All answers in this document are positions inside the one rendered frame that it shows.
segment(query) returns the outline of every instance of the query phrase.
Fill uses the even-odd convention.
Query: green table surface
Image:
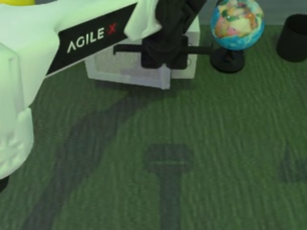
[[[89,80],[83,63],[45,80],[0,229],[306,230],[307,62],[277,56],[280,30],[240,73],[199,57],[167,91]]]

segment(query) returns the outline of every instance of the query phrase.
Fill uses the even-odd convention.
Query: yellow object
[[[0,0],[1,3],[11,6],[32,6],[35,5],[35,0]]]

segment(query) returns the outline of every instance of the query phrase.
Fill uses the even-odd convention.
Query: black cylinder
[[[294,14],[286,19],[276,51],[281,58],[291,62],[307,58],[307,14]]]

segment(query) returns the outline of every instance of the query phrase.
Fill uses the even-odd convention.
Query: globe map
[[[219,45],[243,50],[261,37],[263,11],[254,0],[224,0],[214,9],[210,27]]]

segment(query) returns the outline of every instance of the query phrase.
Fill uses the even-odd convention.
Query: logo
[[[59,48],[47,75],[108,48],[127,36],[124,29],[136,3],[59,32]]]

